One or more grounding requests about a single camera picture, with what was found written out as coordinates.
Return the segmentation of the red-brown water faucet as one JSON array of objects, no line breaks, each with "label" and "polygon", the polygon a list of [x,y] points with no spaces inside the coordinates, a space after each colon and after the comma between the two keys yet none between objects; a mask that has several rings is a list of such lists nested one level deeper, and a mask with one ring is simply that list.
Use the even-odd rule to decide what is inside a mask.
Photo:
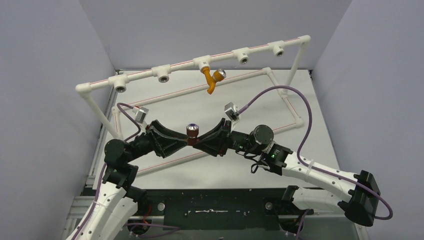
[{"label": "red-brown water faucet", "polygon": [[198,142],[199,126],[195,123],[190,123],[186,126],[187,144],[193,146]]}]

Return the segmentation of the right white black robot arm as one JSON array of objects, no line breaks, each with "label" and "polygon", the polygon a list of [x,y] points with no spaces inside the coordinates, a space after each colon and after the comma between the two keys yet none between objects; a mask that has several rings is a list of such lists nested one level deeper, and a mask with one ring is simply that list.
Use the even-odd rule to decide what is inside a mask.
[{"label": "right white black robot arm", "polygon": [[227,150],[242,154],[254,163],[251,172],[258,168],[302,180],[319,187],[319,192],[298,187],[281,199],[282,209],[289,214],[298,209],[321,209],[343,213],[350,221],[371,227],[378,219],[378,204],[382,201],[380,189],[372,173],[337,170],[312,159],[304,158],[299,151],[277,144],[274,132],[264,124],[250,133],[232,129],[232,122],[222,119],[212,130],[199,135],[199,127],[187,125],[188,143],[213,157],[224,156]]}]

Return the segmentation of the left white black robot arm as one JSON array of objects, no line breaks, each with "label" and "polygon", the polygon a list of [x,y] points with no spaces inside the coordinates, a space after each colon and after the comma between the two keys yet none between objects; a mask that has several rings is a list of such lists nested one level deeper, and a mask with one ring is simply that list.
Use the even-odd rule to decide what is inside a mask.
[{"label": "left white black robot arm", "polygon": [[188,145],[188,136],[164,127],[157,120],[132,141],[112,139],[104,147],[94,200],[69,240],[112,240],[129,218],[147,211],[147,192],[133,186],[138,166],[130,162],[151,152],[166,158]]}]

